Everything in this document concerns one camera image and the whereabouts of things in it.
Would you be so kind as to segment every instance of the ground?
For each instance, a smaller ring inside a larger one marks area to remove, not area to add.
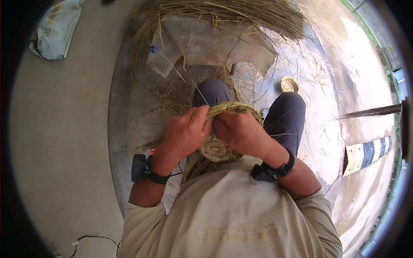
[[[256,108],[268,106],[278,96],[281,77],[292,76],[300,82],[300,94],[307,102],[307,122],[298,156],[328,192],[344,256],[352,257],[368,235],[387,193],[394,151],[342,178],[344,146],[394,136],[394,118],[338,123],[334,116],[390,105],[390,90],[373,46],[339,0],[297,2],[312,22],[314,34],[306,28],[307,38],[301,41],[300,51],[291,42],[278,46],[280,61],[288,61],[279,63],[272,80],[261,79],[266,81],[263,88],[267,84],[270,91]],[[84,2],[67,58],[49,61],[26,51],[19,68],[10,125],[13,166],[29,216],[54,250],[66,249],[85,234],[116,242],[121,239],[119,207],[126,203],[130,186],[131,129],[113,123],[107,114],[109,99],[112,106],[112,101],[123,95],[110,95],[110,90],[112,77],[115,83],[116,69],[121,67],[119,58],[127,54],[121,46],[128,34],[126,18],[132,3],[118,0],[102,6],[98,0]],[[325,72],[316,76],[320,68]],[[121,78],[130,80],[130,75],[124,73]],[[129,123],[129,115],[122,119]],[[119,141],[108,140],[115,129],[124,130],[117,136]],[[21,162],[22,155],[29,158]],[[116,162],[124,167],[118,181]],[[70,257],[72,252],[73,248],[61,254]],[[115,252],[115,245],[89,239],[82,240],[76,256],[110,257]]]

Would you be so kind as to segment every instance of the man's right hand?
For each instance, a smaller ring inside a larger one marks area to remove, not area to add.
[[[216,118],[216,136],[231,149],[264,161],[268,154],[274,155],[274,147],[279,144],[267,134],[251,112],[225,111]]]

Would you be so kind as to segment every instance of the leg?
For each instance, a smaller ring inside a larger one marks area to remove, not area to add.
[[[282,146],[297,155],[305,115],[306,104],[302,97],[295,92],[285,92],[271,105],[264,120],[264,129]]]
[[[208,102],[209,106],[215,106],[220,102],[223,101],[231,101],[231,94],[228,90],[227,85],[217,79],[208,79],[201,82],[198,85],[198,89],[195,89],[194,92],[194,99],[192,100],[193,107],[200,107],[202,105],[206,105]]]

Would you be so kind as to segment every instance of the man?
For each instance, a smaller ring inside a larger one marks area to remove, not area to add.
[[[167,123],[164,141],[151,160],[152,172],[170,175],[201,147],[213,127],[217,138],[245,156],[230,163],[230,169],[205,171],[188,180],[168,215],[160,203],[165,185],[150,179],[134,183],[118,258],[341,257],[331,205],[314,173],[295,157],[305,118],[300,95],[281,94],[262,128],[247,111],[225,111],[205,121],[205,101],[210,106],[230,101],[230,93],[219,80],[206,80],[198,88],[202,94],[195,92],[194,107]],[[241,162],[251,157],[288,173],[276,174],[277,182],[253,179],[254,164]],[[286,168],[291,162],[292,168]]]

